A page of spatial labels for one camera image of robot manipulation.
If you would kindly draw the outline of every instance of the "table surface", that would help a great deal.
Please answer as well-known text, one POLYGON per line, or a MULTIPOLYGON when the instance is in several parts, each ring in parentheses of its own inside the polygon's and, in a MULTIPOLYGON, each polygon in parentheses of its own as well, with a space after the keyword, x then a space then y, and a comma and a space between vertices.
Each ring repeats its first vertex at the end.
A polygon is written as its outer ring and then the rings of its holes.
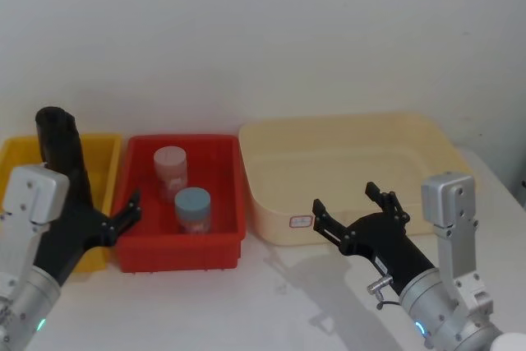
MULTIPOLYGON (((526 212, 462 152, 479 181, 477 258, 492 320, 526 333, 526 212)), ((436 238, 412 239, 437 264, 436 238)), ((332 245, 276 247, 249 232, 236 270, 73 275, 28 350, 424 350, 400 307, 376 310, 366 286, 378 277, 332 245)), ((385 298, 397 299, 390 289, 385 298)))

